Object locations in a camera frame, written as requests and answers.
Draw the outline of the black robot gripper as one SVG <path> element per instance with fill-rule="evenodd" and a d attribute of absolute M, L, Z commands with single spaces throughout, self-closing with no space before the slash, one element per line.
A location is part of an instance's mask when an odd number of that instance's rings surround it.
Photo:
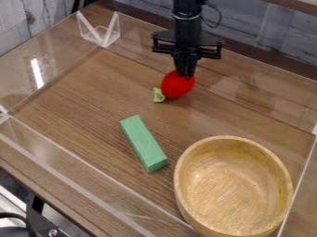
<path fill-rule="evenodd" d="M 179 76 L 190 78 L 194 75 L 200 58 L 222 57 L 224 42 L 203 32 L 200 16 L 182 18 L 174 15 L 172 28 L 155 31 L 151 39 L 152 51 L 172 56 Z"/>

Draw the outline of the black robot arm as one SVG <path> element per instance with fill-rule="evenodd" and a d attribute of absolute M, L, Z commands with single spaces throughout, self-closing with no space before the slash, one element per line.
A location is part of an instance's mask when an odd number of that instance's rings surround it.
<path fill-rule="evenodd" d="M 175 71 L 184 78 L 194 75 L 200 58 L 222 58 L 224 41 L 202 28 L 202 5 L 206 3 L 207 0 L 174 0 L 174 27 L 151 33 L 152 51 L 174 58 Z"/>

